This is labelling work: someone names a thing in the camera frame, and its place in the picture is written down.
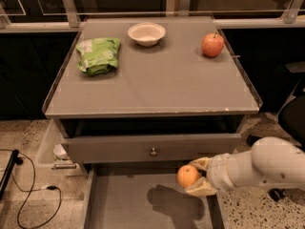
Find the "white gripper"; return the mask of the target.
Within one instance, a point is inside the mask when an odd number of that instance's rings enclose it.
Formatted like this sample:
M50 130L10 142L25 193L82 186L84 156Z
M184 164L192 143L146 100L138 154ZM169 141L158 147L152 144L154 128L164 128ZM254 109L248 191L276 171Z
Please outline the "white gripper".
M193 185L184 191L194 197L206 197L215 195L219 191L232 191L232 183L227 170L229 154L209 157L201 157L190 162L197 170L207 172L207 178L201 177Z

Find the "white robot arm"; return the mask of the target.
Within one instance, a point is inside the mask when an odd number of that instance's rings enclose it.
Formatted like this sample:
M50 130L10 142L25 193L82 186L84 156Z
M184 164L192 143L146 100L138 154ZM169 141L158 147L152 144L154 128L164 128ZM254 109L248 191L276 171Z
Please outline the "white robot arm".
M247 152L201 157L190 164L206 172L184 189L195 197L241 187L305 190L305 153L278 137L260 138Z

